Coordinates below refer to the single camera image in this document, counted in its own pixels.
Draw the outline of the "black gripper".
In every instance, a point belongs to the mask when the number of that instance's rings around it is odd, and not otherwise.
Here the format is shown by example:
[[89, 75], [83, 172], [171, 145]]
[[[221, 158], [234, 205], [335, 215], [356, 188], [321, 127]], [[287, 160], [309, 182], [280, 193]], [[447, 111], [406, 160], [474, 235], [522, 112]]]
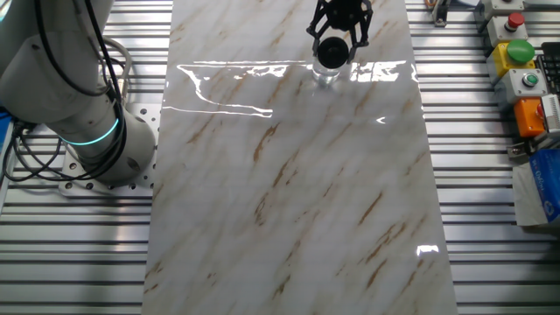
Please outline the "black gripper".
[[320, 37], [323, 31], [317, 31], [318, 23], [326, 14], [327, 21], [333, 29], [349, 31], [352, 46], [347, 63], [350, 64], [356, 51], [369, 45], [368, 30], [374, 15], [369, 0], [318, 0], [313, 18], [306, 31], [313, 37], [312, 52], [316, 57], [319, 49]]

